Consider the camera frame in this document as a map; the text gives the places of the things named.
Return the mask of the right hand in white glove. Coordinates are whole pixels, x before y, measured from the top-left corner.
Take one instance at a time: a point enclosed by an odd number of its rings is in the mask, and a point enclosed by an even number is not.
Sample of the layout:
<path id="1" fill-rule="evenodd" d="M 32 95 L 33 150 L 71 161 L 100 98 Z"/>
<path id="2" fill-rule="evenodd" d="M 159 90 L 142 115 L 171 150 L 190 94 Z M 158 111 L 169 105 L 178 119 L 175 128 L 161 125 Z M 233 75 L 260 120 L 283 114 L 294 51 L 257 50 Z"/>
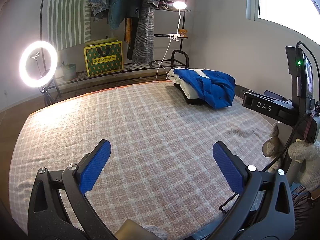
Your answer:
<path id="1" fill-rule="evenodd" d="M 273 124 L 270 139 L 263 144 L 263 155 L 275 159 L 284 148 L 278 138 L 280 122 Z M 309 192 L 319 188 L 319 141 L 309 143 L 304 140 L 294 142 L 288 149 L 289 157 L 297 163 L 305 163 L 303 170 L 296 176 L 296 181 Z"/>

